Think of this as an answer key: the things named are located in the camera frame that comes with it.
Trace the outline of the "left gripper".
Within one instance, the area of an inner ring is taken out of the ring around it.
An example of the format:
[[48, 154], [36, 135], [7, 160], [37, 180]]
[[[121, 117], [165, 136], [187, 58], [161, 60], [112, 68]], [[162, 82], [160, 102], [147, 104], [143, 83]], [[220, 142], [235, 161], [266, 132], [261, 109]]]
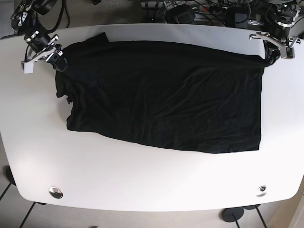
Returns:
[[249, 39], [262, 39], [265, 49], [265, 59], [269, 65], [273, 65], [280, 58], [280, 48], [283, 46], [293, 47], [295, 43], [300, 44], [301, 40], [298, 37], [286, 38], [285, 41], [274, 38], [268, 32], [256, 32], [250, 34]]

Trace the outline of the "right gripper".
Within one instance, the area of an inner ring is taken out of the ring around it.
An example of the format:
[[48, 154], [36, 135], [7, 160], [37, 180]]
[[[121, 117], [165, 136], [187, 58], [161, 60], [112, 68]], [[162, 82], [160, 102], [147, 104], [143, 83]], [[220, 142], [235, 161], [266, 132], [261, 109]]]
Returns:
[[36, 62], [38, 60], [50, 63], [54, 70], [65, 72], [67, 61], [62, 57], [61, 45], [55, 42], [59, 36], [55, 34], [52, 38], [48, 34], [40, 36], [39, 34], [25, 35], [25, 42], [29, 49], [26, 50], [25, 62]]

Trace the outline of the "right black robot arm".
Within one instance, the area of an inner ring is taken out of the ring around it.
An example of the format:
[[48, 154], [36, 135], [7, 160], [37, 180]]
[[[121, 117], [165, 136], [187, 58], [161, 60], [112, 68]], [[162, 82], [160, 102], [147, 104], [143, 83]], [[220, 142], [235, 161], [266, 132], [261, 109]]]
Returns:
[[46, 29], [38, 19], [38, 15], [46, 15], [55, 4], [55, 0], [23, 0], [10, 18], [13, 31], [16, 35], [23, 36], [27, 44], [24, 60], [21, 62], [25, 74], [33, 73], [34, 63], [39, 60], [50, 63], [59, 72], [67, 69], [67, 61], [62, 57], [62, 46], [56, 43], [59, 36], [49, 36], [61, 23], [66, 12], [66, 1], [62, 1], [57, 22], [52, 29]]

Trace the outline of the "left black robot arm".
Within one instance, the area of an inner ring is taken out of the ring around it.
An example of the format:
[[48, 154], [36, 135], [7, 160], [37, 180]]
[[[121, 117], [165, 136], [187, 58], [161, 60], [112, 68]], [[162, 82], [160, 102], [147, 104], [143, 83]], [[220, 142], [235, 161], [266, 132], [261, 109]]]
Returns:
[[295, 0], [266, 0], [269, 5], [261, 13], [256, 13], [254, 19], [247, 21], [251, 27], [257, 27], [257, 32], [250, 39], [261, 39], [265, 48], [265, 58], [269, 64], [279, 58], [295, 58], [294, 45], [301, 44], [302, 36], [292, 36], [290, 31], [302, 16], [301, 6]]

